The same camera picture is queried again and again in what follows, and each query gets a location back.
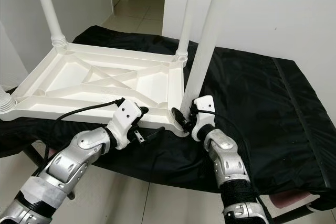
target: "black cable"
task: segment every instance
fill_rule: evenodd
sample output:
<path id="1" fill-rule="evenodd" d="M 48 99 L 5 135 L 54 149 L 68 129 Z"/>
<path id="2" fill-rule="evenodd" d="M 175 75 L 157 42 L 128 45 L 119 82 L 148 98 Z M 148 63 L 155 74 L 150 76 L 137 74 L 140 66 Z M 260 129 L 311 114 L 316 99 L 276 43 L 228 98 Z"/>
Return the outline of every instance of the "black cable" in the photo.
<path id="1" fill-rule="evenodd" d="M 41 167 L 39 167 L 34 173 L 33 173 L 33 176 L 36 176 L 38 173 L 40 173 L 44 167 L 48 164 L 48 161 L 50 160 L 49 159 L 49 151 L 50 151 L 50 146 L 49 146 L 49 139 L 51 139 L 51 136 L 52 136 L 52 133 L 54 131 L 54 128 L 56 126 L 56 124 L 61 121 L 62 119 L 66 118 L 67 116 L 70 116 L 70 115 L 73 115 L 73 114 L 77 114 L 79 112 L 83 112 L 83 111 L 86 111 L 86 110 L 93 110 L 93 109 L 97 109 L 97 108 L 101 108 L 101 107 L 105 107 L 105 106 L 110 106 L 110 105 L 113 105 L 113 104 L 116 104 L 117 102 L 123 102 L 124 99 L 120 99 L 120 100 L 114 100 L 112 102 L 107 102 L 107 103 L 102 103 L 102 104 L 98 104 L 98 105 L 93 105 L 93 106 L 89 106 L 89 107 L 85 107 L 85 108 L 81 108 L 81 109 L 77 109 L 77 110 L 73 110 L 73 111 L 70 111 L 66 114 L 63 114 L 61 115 L 59 118 L 57 118 L 56 120 L 54 120 L 52 126 L 51 126 L 51 129 L 49 131 L 49 134 L 48 134 L 48 138 L 45 140 L 45 144 L 46 144 L 46 149 L 44 151 L 44 158 L 43 158 L 43 165 L 41 165 Z M 69 145 L 69 142 L 66 142 L 62 147 L 61 149 L 58 150 L 57 153 L 59 153 L 61 150 L 63 150 L 66 146 Z"/>
<path id="2" fill-rule="evenodd" d="M 241 132 L 241 130 L 239 130 L 238 126 L 233 122 L 231 121 L 229 118 L 227 118 L 226 116 L 224 115 L 221 115 L 221 114 L 218 114 L 216 112 L 213 112 L 213 111 L 208 111 L 208 110 L 197 110 L 196 112 L 198 113 L 206 113 L 206 114 L 212 114 L 212 115 L 215 115 L 219 118 L 222 118 L 224 119 L 225 121 L 229 122 L 234 128 L 235 130 L 241 135 L 241 139 L 243 140 L 243 143 L 244 143 L 244 149 L 245 149 L 245 152 L 246 152 L 246 158 L 247 158 L 247 166 L 248 166 L 248 173 L 251 174 L 251 171 L 252 171 L 252 167 L 251 167 L 251 159 L 250 159 L 250 156 L 249 156 L 249 148 L 248 148 L 248 145 L 247 145 L 247 142 L 245 141 L 244 139 L 244 135 L 243 133 Z M 269 220 L 272 219 L 272 216 L 271 214 L 269 213 L 266 205 L 264 204 L 264 202 L 261 200 L 261 197 L 260 197 L 260 192 L 259 190 L 257 189 L 257 187 L 255 186 L 254 182 L 253 182 L 253 179 L 251 179 L 251 184 L 252 184 L 252 188 L 253 190 L 257 193 L 257 199 L 259 201 L 259 203 L 261 204 L 261 206 L 263 207 L 264 211 L 265 211 L 265 214 L 267 215 L 267 218 Z"/>

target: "tiled floor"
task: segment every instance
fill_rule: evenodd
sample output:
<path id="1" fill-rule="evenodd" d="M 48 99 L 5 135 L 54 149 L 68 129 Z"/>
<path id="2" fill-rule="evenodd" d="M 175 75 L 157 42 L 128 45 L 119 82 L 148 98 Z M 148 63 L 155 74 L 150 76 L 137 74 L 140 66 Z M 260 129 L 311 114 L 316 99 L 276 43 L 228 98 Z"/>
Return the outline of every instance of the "tiled floor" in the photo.
<path id="1" fill-rule="evenodd" d="M 24 153 L 0 159 L 0 211 L 12 201 L 36 169 Z M 208 224 L 224 223 L 218 194 L 150 184 L 109 170 L 90 166 L 75 189 L 56 211 L 53 224 Z M 267 196 L 262 199 L 272 216 L 280 215 L 314 199 L 277 209 Z M 332 211 L 316 212 L 289 224 L 336 224 Z"/>
<path id="2" fill-rule="evenodd" d="M 162 34 L 164 0 L 121 0 L 102 26 L 126 33 Z"/>

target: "white cylindrical leg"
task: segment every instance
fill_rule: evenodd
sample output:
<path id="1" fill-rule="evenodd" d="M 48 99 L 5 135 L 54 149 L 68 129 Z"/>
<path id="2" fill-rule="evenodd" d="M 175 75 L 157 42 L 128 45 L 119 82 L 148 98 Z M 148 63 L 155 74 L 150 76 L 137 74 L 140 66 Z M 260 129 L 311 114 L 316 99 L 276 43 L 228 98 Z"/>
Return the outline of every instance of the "white cylindrical leg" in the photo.
<path id="1" fill-rule="evenodd" d="M 190 32 L 193 23 L 193 12 L 196 5 L 196 0 L 187 0 L 183 18 L 182 32 L 180 36 L 179 47 L 175 54 L 175 60 L 183 61 L 184 66 L 186 65 L 188 59 L 188 45 Z"/>
<path id="2" fill-rule="evenodd" d="M 16 105 L 15 99 L 0 85 L 0 114 L 4 114 L 11 110 Z"/>
<path id="3" fill-rule="evenodd" d="M 55 9 L 51 0 L 40 0 L 47 23 L 51 33 L 51 42 L 55 47 L 62 47 L 67 44 L 65 36 L 63 35 L 59 22 L 55 13 Z"/>
<path id="4" fill-rule="evenodd" d="M 181 112 L 186 118 L 190 112 L 189 106 L 200 94 L 229 2 L 230 0 L 211 0 L 181 104 Z"/>

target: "black cloth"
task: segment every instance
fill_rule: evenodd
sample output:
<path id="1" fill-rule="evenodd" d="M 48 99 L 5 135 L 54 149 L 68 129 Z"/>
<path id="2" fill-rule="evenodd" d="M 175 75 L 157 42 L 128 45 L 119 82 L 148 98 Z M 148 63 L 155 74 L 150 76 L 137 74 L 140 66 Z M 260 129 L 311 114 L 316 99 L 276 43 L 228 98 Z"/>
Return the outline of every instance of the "black cloth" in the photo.
<path id="1" fill-rule="evenodd" d="M 84 31 L 74 43 L 168 55 L 175 54 L 178 46 L 171 38 L 98 26 Z M 190 42 L 185 83 L 196 49 L 197 43 Z M 216 126 L 237 142 L 245 164 L 250 158 L 247 167 L 262 194 L 308 190 L 322 195 L 316 208 L 336 207 L 336 129 L 294 61 L 215 48 L 200 96 L 206 94 L 213 96 L 216 111 L 234 123 L 215 119 Z M 52 122 L 1 121 L 0 156 L 34 139 L 45 141 Z M 49 141 L 57 149 L 78 132 L 99 126 L 61 121 Z M 141 129 L 141 133 L 149 135 L 153 130 Z M 213 164 L 202 145 L 170 131 L 158 133 L 142 146 L 134 142 L 121 151 L 111 150 L 95 165 L 149 182 L 219 192 Z"/>

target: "table leg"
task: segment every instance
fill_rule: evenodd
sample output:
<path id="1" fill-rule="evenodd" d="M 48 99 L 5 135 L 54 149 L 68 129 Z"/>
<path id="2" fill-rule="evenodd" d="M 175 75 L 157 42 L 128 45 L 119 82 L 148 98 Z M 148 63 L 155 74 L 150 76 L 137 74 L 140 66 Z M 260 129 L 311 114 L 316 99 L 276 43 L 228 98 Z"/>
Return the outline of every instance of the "table leg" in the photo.
<path id="1" fill-rule="evenodd" d="M 35 165 L 40 166 L 43 164 L 43 158 L 32 145 L 25 148 L 23 152 L 30 158 L 31 161 L 34 162 Z"/>
<path id="2" fill-rule="evenodd" d="M 289 211 L 283 215 L 279 215 L 275 218 L 273 218 L 273 221 L 275 224 L 282 224 L 291 220 L 298 219 L 300 217 L 312 214 L 313 211 L 308 209 L 307 205 L 304 205 L 302 207 L 296 208 L 292 211 Z"/>

